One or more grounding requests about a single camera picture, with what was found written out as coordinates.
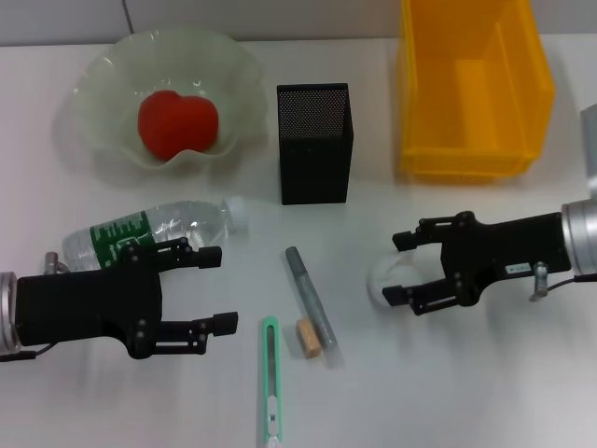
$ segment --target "wine cork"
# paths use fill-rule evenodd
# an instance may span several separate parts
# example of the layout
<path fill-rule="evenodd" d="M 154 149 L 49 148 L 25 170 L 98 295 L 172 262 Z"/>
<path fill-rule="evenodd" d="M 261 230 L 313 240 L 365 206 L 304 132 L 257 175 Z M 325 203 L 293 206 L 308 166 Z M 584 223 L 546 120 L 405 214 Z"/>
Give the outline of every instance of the wine cork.
<path fill-rule="evenodd" d="M 321 354 L 321 344 L 309 317 L 297 321 L 297 335 L 307 359 L 318 357 Z"/>

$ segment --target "yellow plastic bin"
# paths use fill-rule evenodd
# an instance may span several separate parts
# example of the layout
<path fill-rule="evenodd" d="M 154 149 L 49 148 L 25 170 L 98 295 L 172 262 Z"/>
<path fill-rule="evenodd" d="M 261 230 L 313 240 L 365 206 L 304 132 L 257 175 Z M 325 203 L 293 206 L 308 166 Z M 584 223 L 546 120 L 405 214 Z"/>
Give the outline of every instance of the yellow plastic bin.
<path fill-rule="evenodd" d="M 541 154 L 555 87 L 528 0 L 403 0 L 401 167 L 498 177 Z"/>

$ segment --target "black mesh pen holder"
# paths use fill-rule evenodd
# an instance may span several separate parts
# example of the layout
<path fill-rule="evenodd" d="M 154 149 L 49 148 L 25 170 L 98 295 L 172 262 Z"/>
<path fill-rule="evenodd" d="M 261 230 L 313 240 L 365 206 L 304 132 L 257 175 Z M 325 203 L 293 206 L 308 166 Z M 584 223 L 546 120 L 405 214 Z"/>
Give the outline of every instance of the black mesh pen holder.
<path fill-rule="evenodd" d="M 353 154 L 347 84 L 278 86 L 282 204 L 345 203 Z"/>

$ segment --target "gray marker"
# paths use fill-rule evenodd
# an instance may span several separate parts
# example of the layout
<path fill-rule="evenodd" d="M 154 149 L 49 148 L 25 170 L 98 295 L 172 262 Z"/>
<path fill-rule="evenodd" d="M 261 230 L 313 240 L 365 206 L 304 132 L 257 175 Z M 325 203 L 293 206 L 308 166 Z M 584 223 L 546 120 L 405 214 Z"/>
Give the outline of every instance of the gray marker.
<path fill-rule="evenodd" d="M 332 331 L 329 325 L 324 305 L 319 300 L 317 291 L 296 247 L 293 246 L 286 249 L 286 259 L 288 259 L 290 271 L 295 277 L 295 282 L 297 282 L 298 293 L 305 305 L 307 315 L 313 323 L 313 328 L 315 329 L 315 333 L 317 333 L 320 344 L 326 352 L 335 349 L 338 346 L 336 336 L 334 336 L 334 331 Z"/>

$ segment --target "white table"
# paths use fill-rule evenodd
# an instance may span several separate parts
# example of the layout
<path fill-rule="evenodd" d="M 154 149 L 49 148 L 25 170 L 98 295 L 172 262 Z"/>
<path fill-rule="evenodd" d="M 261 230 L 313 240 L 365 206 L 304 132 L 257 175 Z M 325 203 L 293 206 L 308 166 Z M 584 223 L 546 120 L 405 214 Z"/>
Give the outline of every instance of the white table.
<path fill-rule="evenodd" d="M 365 286 L 371 263 L 393 250 L 392 234 L 421 217 L 470 209 L 490 223 L 587 198 L 577 113 L 597 103 L 597 35 L 544 43 L 558 86 L 544 154 L 528 174 L 484 187 L 395 178 L 393 40 L 245 44 L 265 67 L 270 142 L 179 177 L 77 147 L 64 102 L 105 46 L 0 49 L 0 270 L 37 274 L 68 232 L 154 204 L 242 193 L 251 214 L 250 238 L 226 245 L 220 269 L 162 277 L 164 318 L 238 311 L 235 336 L 210 339 L 204 357 L 135 361 L 105 339 L 0 365 L 0 445 L 261 446 L 258 323 L 276 315 L 289 336 L 301 317 L 282 262 L 296 245 L 345 366 L 300 359 L 296 341 L 283 341 L 286 447 L 595 446 L 595 287 L 562 288 L 531 304 L 532 280 L 515 280 L 491 286 L 473 308 L 416 317 L 379 312 Z M 349 199 L 282 207 L 275 87 L 309 82 L 349 83 Z M 422 250 L 422 259 L 437 253 Z"/>

